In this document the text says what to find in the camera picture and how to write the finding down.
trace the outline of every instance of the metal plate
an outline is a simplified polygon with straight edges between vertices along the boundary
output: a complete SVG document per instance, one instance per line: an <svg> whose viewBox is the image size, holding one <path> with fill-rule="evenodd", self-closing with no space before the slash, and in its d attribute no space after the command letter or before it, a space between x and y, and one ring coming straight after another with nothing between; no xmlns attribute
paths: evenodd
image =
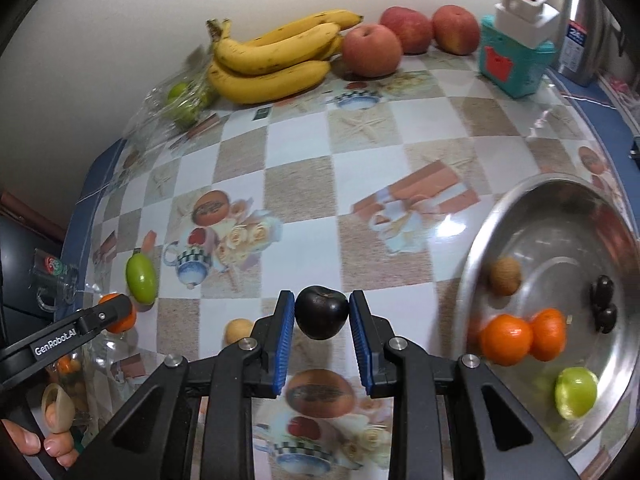
<svg viewBox="0 0 640 480"><path fill-rule="evenodd" d="M522 285L509 298L488 286L488 269L501 256L522 268ZM452 357L479 352L478 334L498 314L529 319L555 307L572 316L566 349L543 363L527 356L494 373L545 428L565 455L577 452L606 422L627 388L640 348L640 265L625 221L596 188L565 174L526 180L494 207L476 237L458 290ZM618 322L596 332L589 287L600 274L616 286ZM576 421L560 417L554 383L567 367L585 366L599 377L598 399Z"/></svg>

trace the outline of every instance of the banana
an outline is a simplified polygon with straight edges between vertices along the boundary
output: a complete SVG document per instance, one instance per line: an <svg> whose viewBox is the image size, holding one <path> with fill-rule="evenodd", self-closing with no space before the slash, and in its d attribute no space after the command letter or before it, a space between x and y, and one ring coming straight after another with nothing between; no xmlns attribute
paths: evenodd
<svg viewBox="0 0 640 480"><path fill-rule="evenodd" d="M334 9L326 10L325 12L318 12L312 14L306 18L296 20L295 22L287 23L280 28L276 28L271 32L267 32L258 38L254 38L251 41L247 41L245 44L250 46L263 46L278 41L292 38L316 25L322 23L337 23L340 26L340 30L346 30L347 28L354 27L362 21L362 16L351 12L350 10Z"/></svg>
<svg viewBox="0 0 640 480"><path fill-rule="evenodd" d="M277 72L317 56L330 44L340 27L336 23L322 23L301 34L264 46L247 46L229 37L231 22L220 27L216 21L207 22L218 61L245 75Z"/></svg>
<svg viewBox="0 0 640 480"><path fill-rule="evenodd" d="M342 51L342 42L344 38L338 34L334 40L329 43L324 49L320 51L320 54L316 56L316 59L330 59L336 54L340 54Z"/></svg>
<svg viewBox="0 0 640 480"><path fill-rule="evenodd" d="M315 86L329 72L328 61L305 61L279 72L243 76L230 72L217 60L209 65L211 85L230 101L243 105L282 99Z"/></svg>

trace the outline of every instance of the black plum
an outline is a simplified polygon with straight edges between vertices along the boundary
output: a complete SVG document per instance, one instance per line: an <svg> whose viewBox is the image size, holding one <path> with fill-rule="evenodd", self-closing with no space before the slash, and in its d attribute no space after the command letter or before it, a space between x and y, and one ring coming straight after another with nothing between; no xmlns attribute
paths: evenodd
<svg viewBox="0 0 640 480"><path fill-rule="evenodd" d="M344 294L325 286L304 288L296 298L296 322L311 339L329 339L340 332L349 317L349 302Z"/></svg>
<svg viewBox="0 0 640 480"><path fill-rule="evenodd" d="M611 303L607 308L596 314L596 330L608 334L613 330L618 320L618 308Z"/></svg>
<svg viewBox="0 0 640 480"><path fill-rule="evenodd" d="M613 280L604 274L598 276L596 282L591 285L591 304L597 310L605 310L611 303L613 291Z"/></svg>

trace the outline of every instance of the green fruit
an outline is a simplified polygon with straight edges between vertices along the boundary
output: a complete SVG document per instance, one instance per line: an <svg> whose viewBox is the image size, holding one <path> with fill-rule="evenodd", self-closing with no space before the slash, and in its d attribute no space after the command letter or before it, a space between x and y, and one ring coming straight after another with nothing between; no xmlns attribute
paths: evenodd
<svg viewBox="0 0 640 480"><path fill-rule="evenodd" d="M127 285L131 295L143 305L150 305L158 296L158 277L151 260L142 253L136 253L127 261Z"/></svg>
<svg viewBox="0 0 640 480"><path fill-rule="evenodd" d="M200 105L192 101L181 103L172 111L174 122L183 129L191 128L200 117Z"/></svg>
<svg viewBox="0 0 640 480"><path fill-rule="evenodd" d="M167 102L174 102L178 97L180 97L187 91L187 88L189 88L189 83L185 83L184 81L173 85L166 96Z"/></svg>
<svg viewBox="0 0 640 480"><path fill-rule="evenodd" d="M198 91L198 97L200 99L200 105L203 108L207 108L216 100L216 91L210 88L209 85L205 85Z"/></svg>
<svg viewBox="0 0 640 480"><path fill-rule="evenodd" d="M562 418L575 420L593 407L598 378L583 367L565 368L556 379L556 409Z"/></svg>

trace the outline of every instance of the mandarin orange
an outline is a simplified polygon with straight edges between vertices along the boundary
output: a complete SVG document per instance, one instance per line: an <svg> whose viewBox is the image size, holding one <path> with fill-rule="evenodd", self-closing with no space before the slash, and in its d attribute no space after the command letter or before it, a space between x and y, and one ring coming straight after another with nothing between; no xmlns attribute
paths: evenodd
<svg viewBox="0 0 640 480"><path fill-rule="evenodd" d="M529 323L510 314L493 318L480 333L482 354L501 366L519 363L529 353L532 341Z"/></svg>
<svg viewBox="0 0 640 480"><path fill-rule="evenodd" d="M118 292L107 294L106 296L101 298L100 301L98 301L98 304L104 303L105 301L109 301L119 295L120 294ZM121 319L120 321L116 321L115 323L109 325L107 327L107 332L111 332L112 334L119 334L121 332L130 330L136 324L136 317L137 317L136 308L132 305L131 314L129 314L125 319Z"/></svg>
<svg viewBox="0 0 640 480"><path fill-rule="evenodd" d="M551 361L558 357L566 345L566 320L556 308L537 313L529 323L533 343L529 353L538 361Z"/></svg>

